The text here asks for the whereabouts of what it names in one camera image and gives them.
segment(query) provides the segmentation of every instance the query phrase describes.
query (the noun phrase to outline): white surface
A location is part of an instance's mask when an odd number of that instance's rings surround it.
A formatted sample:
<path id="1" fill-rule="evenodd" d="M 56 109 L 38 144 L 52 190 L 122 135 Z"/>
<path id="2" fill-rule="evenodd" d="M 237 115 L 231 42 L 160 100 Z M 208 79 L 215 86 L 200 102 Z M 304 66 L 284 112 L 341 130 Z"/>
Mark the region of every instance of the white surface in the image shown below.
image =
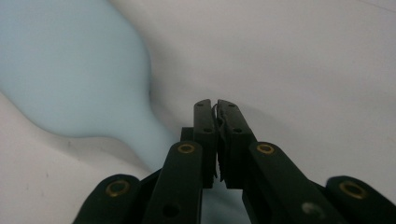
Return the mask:
<path id="1" fill-rule="evenodd" d="M 173 133 L 192 125 L 195 102 L 229 100 L 259 139 L 282 147 L 308 178 L 323 185 L 330 176 L 352 175 L 396 203 L 394 4 L 112 2 L 148 45 L 152 106 Z M 72 139 L 78 147 L 68 151 L 68 139 L 32 127 L 0 99 L 0 218 L 68 223 L 101 179 L 147 173 L 114 140 Z M 83 153 L 98 145 L 114 152 Z M 51 181 L 43 185 L 38 180 L 49 168 Z M 230 202 L 236 196 L 208 194 L 213 208 L 236 215 L 233 223 L 246 221 L 241 205 Z M 216 197 L 223 203 L 212 203 Z M 20 213 L 26 204 L 29 211 Z M 225 217 L 210 209 L 204 207 L 211 223 L 221 223 Z"/>

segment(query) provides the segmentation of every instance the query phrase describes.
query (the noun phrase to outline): screw hole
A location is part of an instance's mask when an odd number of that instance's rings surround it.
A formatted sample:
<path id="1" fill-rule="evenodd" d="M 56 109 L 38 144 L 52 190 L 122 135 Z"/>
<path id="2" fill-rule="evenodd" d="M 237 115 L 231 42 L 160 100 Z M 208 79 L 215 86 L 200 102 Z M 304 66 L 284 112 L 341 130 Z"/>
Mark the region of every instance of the screw hole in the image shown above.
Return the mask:
<path id="1" fill-rule="evenodd" d="M 175 203 L 169 203 L 163 207 L 163 215 L 165 217 L 176 217 L 180 213 L 180 206 Z"/>
<path id="2" fill-rule="evenodd" d="M 275 149 L 271 146 L 268 146 L 266 144 L 260 144 L 257 147 L 257 150 L 259 150 L 261 153 L 264 154 L 273 154 L 275 152 Z"/>
<path id="3" fill-rule="evenodd" d="M 177 148 L 177 150 L 181 153 L 192 153 L 195 150 L 195 147 L 190 144 L 183 144 Z"/>
<path id="4" fill-rule="evenodd" d="M 234 132 L 234 133 L 241 133 L 242 130 L 241 130 L 241 129 L 233 129 L 233 132 Z"/>
<path id="5" fill-rule="evenodd" d="M 106 194 L 112 198 L 128 192 L 130 184 L 126 180 L 116 180 L 107 185 Z"/>
<path id="6" fill-rule="evenodd" d="M 339 187 L 341 191 L 343 191 L 345 194 L 349 195 L 352 198 L 361 200 L 367 197 L 367 191 L 352 181 L 344 181 L 340 184 Z"/>

